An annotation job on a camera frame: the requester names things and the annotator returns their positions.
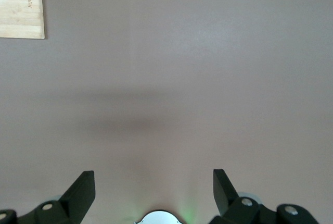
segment black mechanical part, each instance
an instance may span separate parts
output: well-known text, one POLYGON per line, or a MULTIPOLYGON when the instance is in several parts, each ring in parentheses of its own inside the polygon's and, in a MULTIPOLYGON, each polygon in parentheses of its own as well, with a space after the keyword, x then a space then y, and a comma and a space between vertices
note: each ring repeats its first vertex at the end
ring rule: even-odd
POLYGON ((282 204, 274 212, 249 197, 239 197, 223 169, 214 169, 213 182, 220 216, 210 224, 318 224, 301 206, 282 204))
POLYGON ((94 199, 94 172, 85 171, 58 201, 44 202, 21 217, 14 210, 0 210, 0 224, 79 224, 94 199))

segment wooden board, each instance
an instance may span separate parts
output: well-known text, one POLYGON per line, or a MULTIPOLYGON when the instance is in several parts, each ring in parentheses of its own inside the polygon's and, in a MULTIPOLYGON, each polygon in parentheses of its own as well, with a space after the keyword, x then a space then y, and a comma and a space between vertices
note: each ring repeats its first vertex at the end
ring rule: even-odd
POLYGON ((42 0, 0 0, 0 37, 44 39, 42 0))

